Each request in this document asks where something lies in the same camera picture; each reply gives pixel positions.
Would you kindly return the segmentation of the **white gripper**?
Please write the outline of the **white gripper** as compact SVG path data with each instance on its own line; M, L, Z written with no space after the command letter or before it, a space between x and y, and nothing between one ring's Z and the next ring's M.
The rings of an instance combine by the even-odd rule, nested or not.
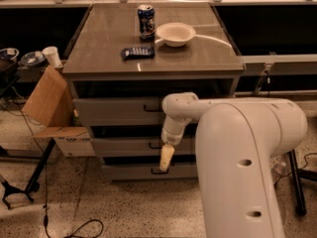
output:
M161 139L165 143L160 152L159 169L161 171L167 171L174 154L174 146L181 142L185 128L190 122L190 118L165 117L161 129Z

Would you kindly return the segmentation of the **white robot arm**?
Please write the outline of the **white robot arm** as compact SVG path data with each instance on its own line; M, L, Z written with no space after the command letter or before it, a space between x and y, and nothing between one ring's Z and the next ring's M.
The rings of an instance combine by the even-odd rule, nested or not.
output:
M180 143L190 122L198 122L195 156L206 237L285 238L270 159L303 141L303 110L288 99L200 99L191 92L166 96L162 110L163 170L170 147Z

